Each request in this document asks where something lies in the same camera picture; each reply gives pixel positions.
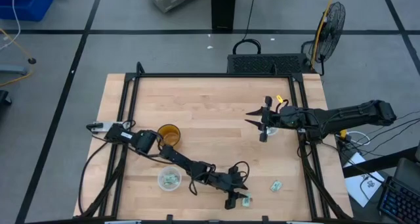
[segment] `black metal frame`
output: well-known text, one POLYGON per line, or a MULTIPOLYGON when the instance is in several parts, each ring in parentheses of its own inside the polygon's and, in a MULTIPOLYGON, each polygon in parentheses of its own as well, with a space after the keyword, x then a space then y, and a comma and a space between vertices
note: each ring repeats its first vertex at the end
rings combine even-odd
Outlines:
MULTIPOLYGON (((290 95, 291 95, 291 103, 294 106, 297 106, 297 97, 296 97, 296 90, 295 90, 295 84, 294 82, 298 83, 299 86, 299 92, 301 94, 301 100, 303 107, 308 107, 308 101, 306 98, 306 92, 305 92, 305 86, 303 83, 303 76, 301 73, 299 74, 282 74, 282 75, 272 75, 272 74, 229 74, 229 73, 215 73, 215 74, 201 74, 201 73, 180 73, 180 74, 171 74, 171 73, 151 73, 147 74, 144 73, 144 70, 140 63, 137 64, 137 72, 136 73, 126 73, 124 84, 123 84, 123 90, 121 94, 120 104, 119 104, 119 110, 117 115, 117 120, 122 121, 123 115, 124 115, 124 109, 125 104, 127 102, 127 94, 130 86, 130 82, 134 81, 133 85, 133 92, 131 95, 131 101, 129 106, 129 112, 128 112, 128 120, 132 120, 134 118, 135 113, 135 104, 137 100, 137 93, 138 93, 138 87, 140 85, 140 79, 141 78, 284 78, 288 80, 289 88, 290 88, 290 95)), ((302 165, 305 163, 305 159, 307 157, 306 153, 306 147, 305 147, 305 141, 303 138, 299 136, 299 133, 297 133, 298 141, 299 141, 299 147, 301 152, 301 158, 302 158, 302 165)), ((110 159, 108 161, 108 169, 106 172, 106 179, 105 183, 109 181, 109 178, 111 177, 111 174, 113 173, 115 161, 116 161, 116 154, 117 154, 117 144, 113 144, 110 152, 110 159)), ((313 159, 313 165, 314 170, 316 172, 317 178, 320 180, 321 184, 323 185, 323 179, 322 179, 322 172, 320 167, 320 161, 318 157, 318 151, 316 149, 316 145, 310 146, 312 151, 312 159, 313 159)), ((127 147, 122 147, 122 153, 120 159, 126 159, 127 156, 127 147)), ((123 176, 124 176, 124 169, 121 173, 120 177, 118 177, 116 181, 115 186, 115 194, 114 194, 114 200, 112 202, 112 212, 111 215, 105 216, 106 206, 108 203, 108 195, 103 199, 100 207, 99 207, 99 213, 98 217, 83 217, 83 218, 75 218, 75 219, 69 219, 69 220, 58 220, 58 221, 47 221, 47 222, 41 222, 41 223, 103 223, 105 221, 116 221, 117 220, 117 213, 119 208, 119 199, 121 197, 121 189, 122 189, 122 182, 123 182, 123 176)), ((312 181, 310 180, 309 176, 304 173, 304 179, 305 179, 305 185, 306 185, 306 191, 308 196, 308 204, 310 209, 310 215, 312 221, 334 221, 334 222, 344 222, 345 220, 340 219, 330 219, 329 215, 329 208, 327 205, 327 202, 324 198, 321 198, 321 205, 322 205, 322 213, 324 217, 318 217, 316 205, 315 205, 315 197, 314 197, 314 191, 312 188, 312 181)), ((193 224, 199 224, 199 223, 210 223, 214 221, 173 221, 173 216, 168 214, 167 220, 142 220, 142 223, 193 223, 193 224)), ((219 223, 239 223, 238 221, 218 221, 219 223)), ((286 223, 286 221, 269 221, 267 216, 262 216, 262 222, 265 223, 286 223)), ((240 223, 249 223, 249 224, 255 224, 255 223, 261 223, 261 221, 240 221, 240 223)))

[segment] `yellow cable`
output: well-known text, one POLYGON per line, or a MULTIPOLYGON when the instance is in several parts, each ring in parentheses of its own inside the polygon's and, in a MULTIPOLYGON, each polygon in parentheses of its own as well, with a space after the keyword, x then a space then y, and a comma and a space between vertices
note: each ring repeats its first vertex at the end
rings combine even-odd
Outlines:
POLYGON ((17 82, 17 81, 19 81, 21 79, 24 79, 24 78, 28 78, 28 77, 30 77, 32 75, 32 72, 33 72, 33 70, 29 71, 25 76, 21 76, 21 77, 19 77, 17 79, 10 80, 10 81, 8 81, 6 83, 0 83, 0 87, 6 86, 6 85, 11 84, 11 83, 14 83, 14 82, 17 82))
POLYGON ((31 54, 29 54, 29 52, 27 52, 27 50, 25 50, 25 48, 23 48, 21 45, 19 45, 19 43, 17 43, 15 40, 13 40, 13 38, 6 33, 5 30, 3 30, 2 28, 0 28, 0 31, 6 36, 8 37, 29 59, 32 59, 33 57, 31 56, 31 54))
POLYGON ((327 9, 324 11, 324 15, 322 16, 320 27, 318 28, 318 31, 317 31, 317 33, 316 33, 315 44, 314 44, 314 51, 313 51, 313 54, 312 54, 312 59, 311 59, 311 61, 310 61, 310 67, 311 67, 312 69, 314 69, 314 63, 315 63, 315 58, 316 58, 316 49, 318 48, 318 40, 319 40, 319 38, 320 38, 320 33, 321 33, 321 29, 322 29, 322 24, 324 23, 324 19, 325 19, 325 18, 326 18, 326 16, 327 16, 327 13, 328 13, 328 10, 329 10, 329 6, 331 5, 331 2, 333 2, 333 0, 329 0, 329 1, 328 1, 328 6, 327 6, 327 9))
MULTIPOLYGON (((0 28, 0 32, 2 32, 6 37, 8 37, 29 59, 33 59, 31 54, 29 54, 29 52, 27 52, 22 46, 20 46, 19 43, 17 43, 15 40, 13 40, 13 38, 9 34, 7 34, 5 30, 0 28)), ((6 85, 14 83, 14 82, 17 82, 21 79, 28 78, 32 75, 32 73, 33 73, 33 70, 30 70, 25 76, 21 76, 17 79, 10 80, 6 83, 0 83, 0 87, 6 86, 6 85)))

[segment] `blue bin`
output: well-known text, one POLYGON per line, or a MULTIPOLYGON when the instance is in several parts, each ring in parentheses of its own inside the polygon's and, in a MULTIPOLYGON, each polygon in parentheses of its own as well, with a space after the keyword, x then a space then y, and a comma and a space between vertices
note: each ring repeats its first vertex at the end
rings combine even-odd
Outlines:
MULTIPOLYGON (((14 0, 19 20, 40 21, 53 0, 14 0)), ((0 18, 14 20, 12 0, 0 0, 0 18)))

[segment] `wooden tabletop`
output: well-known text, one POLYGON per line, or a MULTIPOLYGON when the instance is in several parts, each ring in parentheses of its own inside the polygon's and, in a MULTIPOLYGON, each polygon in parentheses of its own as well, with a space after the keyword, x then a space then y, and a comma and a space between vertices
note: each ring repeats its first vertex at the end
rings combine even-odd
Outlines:
MULTIPOLYGON (((106 80, 98 121, 115 121, 123 74, 110 74, 106 80)), ((299 103, 300 95, 296 91, 299 103)), ((304 86, 309 107, 326 109, 326 100, 320 77, 304 75, 304 86)), ((258 129, 244 119, 246 112, 259 109, 264 96, 281 95, 290 100, 286 79, 280 78, 142 78, 138 89, 134 119, 139 129, 157 130, 173 123, 181 130, 179 152, 191 160, 216 164, 217 171, 227 172, 236 162, 245 160, 251 171, 245 185, 251 193, 249 208, 241 200, 233 210, 224 209, 227 194, 213 187, 196 183, 198 195, 188 190, 190 177, 182 173, 180 187, 165 192, 158 186, 158 174, 166 165, 149 161, 129 152, 118 219, 175 220, 261 220, 268 215, 273 221, 310 220, 301 159, 297 156, 297 134, 294 130, 279 129, 269 136, 267 143, 259 142, 258 129), (283 183, 278 192, 270 190, 275 180, 283 183)), ((332 135, 324 142, 335 145, 332 135)), ((89 155, 103 142, 92 140, 89 155)), ((150 153, 158 153, 154 146, 150 153)), ((83 207, 95 199, 104 184, 110 146, 99 152, 86 170, 83 185, 83 207)), ((336 150, 318 145, 322 174, 326 189, 349 215, 352 215, 343 172, 336 150)), ((316 188, 318 215, 322 216, 316 188)), ((114 192, 110 193, 107 213, 114 192)))

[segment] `white paper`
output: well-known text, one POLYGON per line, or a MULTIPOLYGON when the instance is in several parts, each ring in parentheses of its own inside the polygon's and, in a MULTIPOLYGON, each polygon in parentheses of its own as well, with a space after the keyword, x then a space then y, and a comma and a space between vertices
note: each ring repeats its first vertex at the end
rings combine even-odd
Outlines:
MULTIPOLYGON (((361 162, 365 162, 365 159, 357 152, 355 153, 350 161, 353 164, 359 164, 361 162)), ((347 166, 351 166, 350 162, 347 162, 344 165, 344 168, 347 166)), ((380 181, 384 181, 383 177, 379 175, 379 173, 372 172, 370 173, 372 176, 374 176, 376 179, 380 181)), ((381 186, 381 184, 376 181, 375 179, 372 179, 368 174, 363 175, 357 175, 355 177, 349 177, 345 179, 346 181, 346 187, 348 194, 357 201, 361 205, 361 207, 365 207, 365 205, 368 203, 368 199, 366 199, 366 196, 370 199, 375 194, 377 189, 381 186), (365 192, 366 196, 363 194, 363 192, 360 190, 360 183, 362 184, 362 189, 365 192)))

